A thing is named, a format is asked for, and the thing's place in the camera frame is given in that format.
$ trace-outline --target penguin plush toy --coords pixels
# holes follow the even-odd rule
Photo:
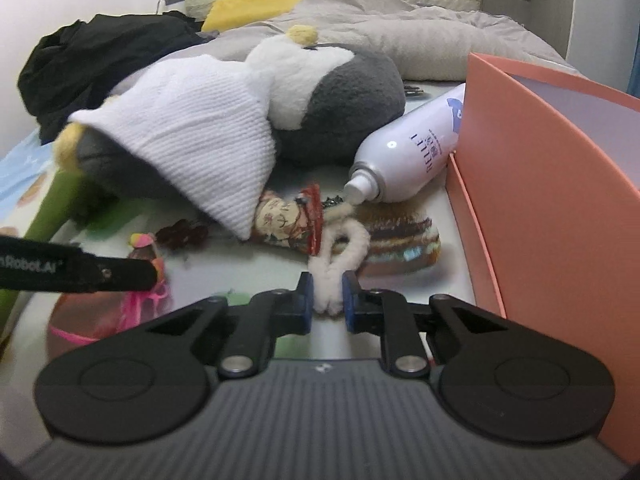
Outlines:
[[[318,44],[295,25],[263,40],[246,58],[273,70],[269,120],[278,155],[311,168],[349,166],[360,143],[404,113],[404,85],[388,56],[344,44]]]
[[[404,113],[404,85],[391,58],[356,46],[318,44],[313,27],[295,25],[261,41],[244,65],[252,73],[269,73],[266,119],[276,156],[297,166],[350,166],[370,133]],[[96,128],[69,123],[54,152],[63,169],[79,171],[117,196],[179,195],[159,168]],[[261,163],[254,158],[252,165]]]

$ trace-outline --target yellow pom-pom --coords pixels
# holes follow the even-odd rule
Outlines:
[[[69,123],[53,143],[53,158],[59,167],[65,171],[82,173],[76,157],[76,147],[82,134],[84,134],[84,126],[82,124]]]
[[[302,46],[318,44],[318,31],[311,25],[294,25],[287,31],[287,37]]]

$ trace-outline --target yellow pillow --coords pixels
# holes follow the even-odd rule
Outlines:
[[[229,30],[275,18],[289,12],[300,0],[216,0],[211,6],[202,31]]]

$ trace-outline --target gray blanket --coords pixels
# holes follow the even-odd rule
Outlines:
[[[470,52],[577,73],[551,46],[511,18],[417,7],[402,0],[302,0],[287,14],[228,30],[209,43],[163,59],[209,54],[243,61],[263,39],[297,24],[315,26],[320,43],[352,44],[387,54],[405,80],[464,81]],[[130,88],[144,70],[125,79],[113,93]]]

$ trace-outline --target metal screw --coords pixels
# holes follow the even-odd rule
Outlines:
[[[403,355],[396,359],[396,368],[401,372],[415,373],[424,370],[427,367],[427,361],[417,355]]]
[[[222,362],[220,363],[220,366],[222,366],[227,372],[231,372],[233,374],[245,372],[253,365],[254,362],[246,355],[230,355],[229,357],[222,359]]]

